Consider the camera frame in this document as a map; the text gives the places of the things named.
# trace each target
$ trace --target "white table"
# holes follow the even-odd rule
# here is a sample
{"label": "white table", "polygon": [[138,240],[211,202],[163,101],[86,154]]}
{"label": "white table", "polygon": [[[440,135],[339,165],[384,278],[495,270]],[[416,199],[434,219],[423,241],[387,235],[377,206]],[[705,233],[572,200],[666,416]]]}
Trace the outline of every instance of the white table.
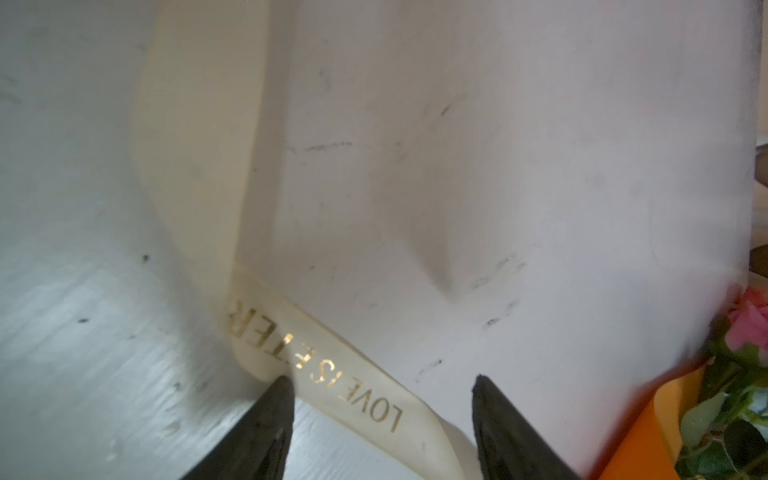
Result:
{"label": "white table", "polygon": [[[240,259],[468,435],[491,376],[584,474],[746,265],[758,4],[276,2]],[[0,5],[10,478],[176,478],[263,388],[132,176],[155,7]],[[415,478],[295,426],[286,478]]]}

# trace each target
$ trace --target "pink flower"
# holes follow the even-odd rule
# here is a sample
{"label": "pink flower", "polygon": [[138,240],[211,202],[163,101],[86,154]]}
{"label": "pink flower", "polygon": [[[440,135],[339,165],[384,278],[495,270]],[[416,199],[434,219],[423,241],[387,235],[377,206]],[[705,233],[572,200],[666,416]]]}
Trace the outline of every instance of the pink flower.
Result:
{"label": "pink flower", "polygon": [[752,343],[758,346],[761,366],[768,366],[768,300],[755,289],[746,289],[736,308],[728,314],[730,328],[725,344],[733,352]]}

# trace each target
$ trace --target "ribbon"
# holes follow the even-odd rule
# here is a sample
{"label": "ribbon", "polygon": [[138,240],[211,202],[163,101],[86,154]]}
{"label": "ribbon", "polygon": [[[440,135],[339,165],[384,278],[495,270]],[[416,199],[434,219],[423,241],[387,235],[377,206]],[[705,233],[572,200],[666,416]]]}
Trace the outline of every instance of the ribbon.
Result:
{"label": "ribbon", "polygon": [[269,7],[163,3],[131,119],[137,175],[245,370],[264,382],[291,375],[301,399],[423,478],[481,478],[474,447],[454,446],[421,399],[234,264],[251,158],[259,158]]}

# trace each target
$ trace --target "orange paper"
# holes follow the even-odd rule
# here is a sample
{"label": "orange paper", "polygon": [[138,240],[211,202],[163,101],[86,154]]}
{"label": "orange paper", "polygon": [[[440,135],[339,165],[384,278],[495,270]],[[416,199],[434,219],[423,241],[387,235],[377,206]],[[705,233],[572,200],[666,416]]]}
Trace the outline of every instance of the orange paper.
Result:
{"label": "orange paper", "polygon": [[600,480],[680,480],[674,464],[683,446],[680,419],[697,402],[704,367],[656,391]]}

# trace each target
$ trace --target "gold lettering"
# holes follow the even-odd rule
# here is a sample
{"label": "gold lettering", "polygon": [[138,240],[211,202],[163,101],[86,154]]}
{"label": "gold lettering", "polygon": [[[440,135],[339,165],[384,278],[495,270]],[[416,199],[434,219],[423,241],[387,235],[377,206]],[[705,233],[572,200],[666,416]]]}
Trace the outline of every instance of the gold lettering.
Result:
{"label": "gold lettering", "polygon": [[310,359],[312,359],[312,355],[315,354],[315,349],[307,345],[306,343],[302,343],[301,346],[303,346],[306,349],[307,354],[306,355],[302,355],[301,353],[296,354],[296,358],[299,359],[299,362],[296,364],[296,368],[298,370],[301,370],[302,368],[304,368],[306,363],[309,362]]}
{"label": "gold lettering", "polygon": [[238,300],[235,305],[237,311],[230,314],[230,333],[239,339],[243,336],[243,332],[245,332],[245,329],[248,327],[253,316],[256,315],[256,310],[250,309],[248,310],[248,313],[243,316],[243,301]]}
{"label": "gold lettering", "polygon": [[[373,411],[376,410],[376,406],[382,400],[384,401],[384,403],[386,405],[385,408],[384,408],[384,415],[381,415],[379,418],[376,418],[375,416],[373,416]],[[386,416],[389,415],[389,400],[385,399],[384,397],[382,397],[380,399],[374,400],[373,403],[371,404],[371,412],[370,413],[371,413],[371,418],[373,419],[374,422],[382,422],[386,418]]]}
{"label": "gold lettering", "polygon": [[362,380],[357,377],[352,377],[355,380],[355,386],[353,386],[351,389],[349,389],[349,395],[346,396],[346,398],[339,395],[339,398],[341,400],[344,400],[345,402],[348,402],[352,399],[353,396],[357,393],[358,390],[360,390],[360,386],[362,385]]}
{"label": "gold lettering", "polygon": [[266,339],[270,338],[270,335],[272,335],[272,332],[274,332],[275,329],[277,328],[277,325],[275,324],[275,322],[273,322],[272,320],[267,318],[266,315],[262,315],[261,318],[266,320],[270,325],[264,331],[253,329],[253,331],[255,333],[260,333],[261,334],[261,337],[259,338],[258,342],[253,343],[250,340],[247,340],[249,345],[253,345],[254,347],[256,347],[258,349],[260,349],[262,346],[264,346],[264,342],[266,342]]}
{"label": "gold lettering", "polygon": [[283,339],[280,340],[280,344],[278,344],[275,347],[275,350],[272,350],[271,352],[267,352],[266,354],[270,355],[270,356],[273,356],[273,357],[275,357],[278,360],[283,360],[278,355],[280,354],[280,352],[283,351],[283,349],[286,347],[286,345],[288,345],[292,341],[293,341],[293,334],[292,333],[286,333],[286,335],[283,337]]}
{"label": "gold lettering", "polygon": [[392,430],[389,430],[389,431],[392,432],[392,433],[395,433],[395,429],[397,429],[397,424],[400,423],[400,417],[402,416],[402,410],[400,409],[400,407],[398,407],[394,403],[392,404],[392,408],[397,410],[397,416],[395,417],[395,422],[392,424]]}
{"label": "gold lettering", "polygon": [[363,393],[361,396],[357,397],[352,401],[352,404],[355,405],[362,397],[366,398],[366,401],[362,404],[362,412],[366,412],[366,408],[368,408],[368,401],[371,399],[371,389],[367,389],[365,393]]}
{"label": "gold lettering", "polygon": [[320,370],[320,376],[317,378],[317,380],[315,380],[315,374],[310,373],[310,380],[312,380],[315,383],[325,382],[326,381],[326,365],[331,367],[331,372],[336,369],[336,366],[333,365],[332,360],[328,360],[328,359],[322,360],[320,364],[317,366],[317,368]]}
{"label": "gold lettering", "polygon": [[336,382],[341,378],[342,375],[344,375],[344,370],[339,370],[336,376],[333,377],[330,382],[328,382],[328,386],[326,387],[326,390],[331,390],[331,387],[336,384]]}

